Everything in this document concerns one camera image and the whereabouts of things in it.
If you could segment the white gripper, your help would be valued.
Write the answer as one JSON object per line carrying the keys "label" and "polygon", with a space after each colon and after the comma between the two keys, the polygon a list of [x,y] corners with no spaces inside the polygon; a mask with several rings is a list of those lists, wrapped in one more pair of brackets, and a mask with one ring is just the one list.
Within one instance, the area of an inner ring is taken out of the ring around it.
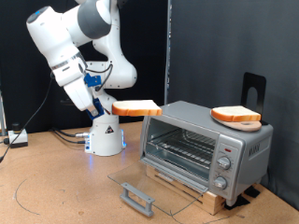
{"label": "white gripper", "polygon": [[89,110],[92,115],[97,115],[97,110],[93,105],[92,94],[85,85],[82,77],[64,85],[64,90],[80,111]]}

